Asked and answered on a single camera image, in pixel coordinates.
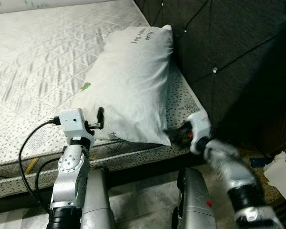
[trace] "white mattress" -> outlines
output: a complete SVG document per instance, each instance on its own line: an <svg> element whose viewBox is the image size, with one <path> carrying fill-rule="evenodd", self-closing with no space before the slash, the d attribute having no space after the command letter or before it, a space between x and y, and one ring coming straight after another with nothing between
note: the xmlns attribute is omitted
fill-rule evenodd
<svg viewBox="0 0 286 229"><path fill-rule="evenodd" d="M128 26L149 26L132 0L0 15L0 197L26 191L15 164L24 139L37 125L69 108L107 35ZM166 105L168 127L180 126L189 114L200 109L201 104L172 62ZM105 143L108 141L96 141L96 145ZM24 158L55 157L64 145L61 128L48 126L33 136ZM52 151L45 152L44 146L51 146ZM100 158L90 162L91 168L115 171L187 152L163 146L112 156L104 149L91 149L92 156ZM32 185L34 176L28 177ZM42 172L40 187L52 185L56 176L55 169Z"/></svg>

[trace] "gray tiled floor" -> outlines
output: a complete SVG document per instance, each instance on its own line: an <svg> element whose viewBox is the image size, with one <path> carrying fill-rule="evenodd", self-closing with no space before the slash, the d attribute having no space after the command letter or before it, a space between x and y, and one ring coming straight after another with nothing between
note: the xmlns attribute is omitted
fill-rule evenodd
<svg viewBox="0 0 286 229"><path fill-rule="evenodd" d="M209 166L203 174L219 229L233 229L233 211L220 178ZM114 187L109 191L117 229L170 229L177 205L177 172ZM48 215L41 208L0 213L0 229L45 229Z"/></svg>

